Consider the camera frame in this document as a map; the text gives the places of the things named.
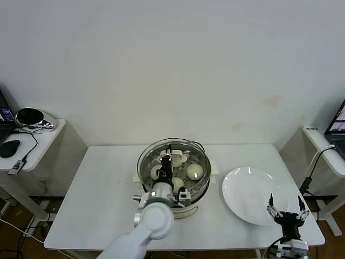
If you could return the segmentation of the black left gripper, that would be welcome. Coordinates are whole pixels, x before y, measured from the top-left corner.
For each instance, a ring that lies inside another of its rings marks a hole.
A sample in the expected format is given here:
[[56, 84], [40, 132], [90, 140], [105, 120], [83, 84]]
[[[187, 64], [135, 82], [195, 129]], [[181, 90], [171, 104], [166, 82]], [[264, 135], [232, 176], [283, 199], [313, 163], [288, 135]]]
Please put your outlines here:
[[173, 162], [171, 160], [172, 147], [167, 146], [167, 155], [160, 157], [161, 168], [158, 170], [158, 182], [172, 183]]

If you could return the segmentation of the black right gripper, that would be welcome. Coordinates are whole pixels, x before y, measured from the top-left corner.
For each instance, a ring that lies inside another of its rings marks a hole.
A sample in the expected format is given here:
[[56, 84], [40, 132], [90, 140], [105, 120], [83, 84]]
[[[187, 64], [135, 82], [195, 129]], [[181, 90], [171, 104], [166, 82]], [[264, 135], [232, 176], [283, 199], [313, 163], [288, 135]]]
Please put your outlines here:
[[266, 210], [274, 219], [275, 223], [281, 226], [283, 238], [301, 238], [299, 228], [304, 225], [304, 219], [310, 214], [310, 210], [306, 208], [300, 196], [298, 196], [298, 203], [300, 208], [299, 214], [279, 212], [274, 206], [273, 194], [270, 194]]

